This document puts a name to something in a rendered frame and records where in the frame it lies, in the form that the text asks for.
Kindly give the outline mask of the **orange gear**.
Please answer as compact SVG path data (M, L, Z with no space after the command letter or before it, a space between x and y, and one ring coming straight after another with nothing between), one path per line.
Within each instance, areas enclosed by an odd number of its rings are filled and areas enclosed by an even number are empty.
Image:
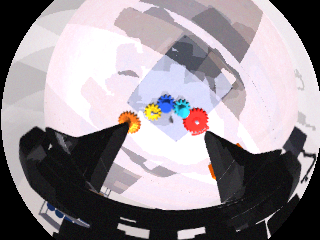
M131 112L123 112L123 115L120 115L119 117L119 123L124 123L124 121L128 121L128 133L131 132L132 135L132 132L139 132L139 129L141 128L141 120L137 119L135 113L132 113L131 115Z

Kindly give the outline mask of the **teal gear with tall hub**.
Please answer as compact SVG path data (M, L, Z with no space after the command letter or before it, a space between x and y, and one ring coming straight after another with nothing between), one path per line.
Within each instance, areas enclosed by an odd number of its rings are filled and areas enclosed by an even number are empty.
M177 117L181 117L181 119L187 119L187 117L189 117L189 109L191 108L188 105L188 101L187 100L181 100L180 99L180 103L179 101L176 100L176 104L173 105L173 107L176 107L175 109L172 109L172 111L175 111L175 115L177 113Z

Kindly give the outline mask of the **blue gear with tall hub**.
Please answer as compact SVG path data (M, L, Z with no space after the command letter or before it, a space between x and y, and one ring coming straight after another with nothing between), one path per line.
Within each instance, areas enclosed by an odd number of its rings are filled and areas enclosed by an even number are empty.
M156 105L160 105L160 107L157 109L160 109L160 111L163 113L171 112L171 108L175 109L173 108L173 105L176 104L176 103L172 103L173 100L175 99L171 99L171 95L167 97L167 93L165 93L165 97L161 96L161 100L157 99L157 101L160 101L160 103L156 104Z

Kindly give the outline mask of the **red gear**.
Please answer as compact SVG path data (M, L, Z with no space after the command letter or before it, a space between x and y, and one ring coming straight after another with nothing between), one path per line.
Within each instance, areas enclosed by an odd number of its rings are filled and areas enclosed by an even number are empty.
M197 109L193 108L192 111L189 109L189 117L187 119L183 119L183 124L185 128L188 129L189 132L199 132L201 128L204 128L204 125L208 123L207 111L203 111L203 108L197 107ZM200 123L196 124L195 120L199 120ZM205 128L204 128L205 129Z

